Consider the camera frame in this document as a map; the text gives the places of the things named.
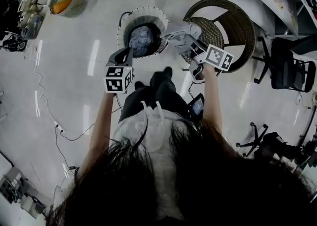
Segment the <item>white floor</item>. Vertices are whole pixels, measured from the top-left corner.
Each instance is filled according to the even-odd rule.
[[[140,6],[161,8],[170,21],[182,20],[187,10],[200,0],[87,0],[85,11],[77,18],[48,15],[38,38],[22,54],[0,51],[0,90],[4,90],[1,113],[8,118],[0,122],[0,149],[48,197],[65,178],[64,159],[55,144],[54,123],[46,109],[46,101],[35,96],[39,76],[34,73],[36,52],[40,62],[36,71],[42,74],[40,85],[49,100],[52,115],[74,139],[94,123],[104,93],[104,66],[117,50],[116,31],[120,15]],[[92,49],[98,48],[94,60]],[[159,56],[134,61],[135,81],[148,84],[154,71],[166,66],[174,70],[177,92],[189,102],[187,90],[191,82],[181,69],[186,62],[172,47]],[[253,83],[262,63],[251,60],[233,74],[218,78],[223,114],[223,135],[235,147],[236,142],[252,139],[250,122],[266,123],[269,132],[277,131],[289,144],[297,144],[299,135],[310,118],[311,93],[303,94],[303,104],[296,104],[298,93],[273,90],[269,74],[261,85]],[[203,85],[194,85],[193,95],[203,93]],[[119,95],[124,104],[126,95]],[[112,115],[112,130],[120,111]],[[70,142],[58,136],[58,144],[69,166],[80,166],[88,149],[91,130],[79,140]]]

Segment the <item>office chair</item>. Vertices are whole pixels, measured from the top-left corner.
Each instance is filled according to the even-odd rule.
[[[253,122],[250,123],[250,126],[252,126],[254,128],[254,133],[255,133],[255,136],[256,136],[254,141],[250,142],[250,143],[247,143],[247,144],[244,144],[244,145],[241,145],[240,143],[236,143],[236,146],[238,148],[245,148],[245,147],[251,147],[252,146],[252,148],[250,149],[250,151],[247,154],[246,153],[242,154],[243,157],[248,157],[261,144],[261,141],[262,141],[262,139],[263,139],[263,137],[264,137],[264,135],[265,135],[265,133],[266,133],[266,131],[268,129],[268,126],[266,124],[264,124],[263,125],[264,131],[263,131],[263,133],[260,136],[258,136],[257,126]]]
[[[268,69],[271,70],[271,86],[273,89],[290,89],[309,92],[315,81],[316,66],[313,61],[302,61],[293,57],[293,52],[305,54],[317,50],[317,36],[309,36],[296,41],[275,38],[272,42],[271,56],[269,56],[264,38],[259,37],[264,48],[264,57],[253,57],[265,63],[259,79],[254,82],[260,84]]]

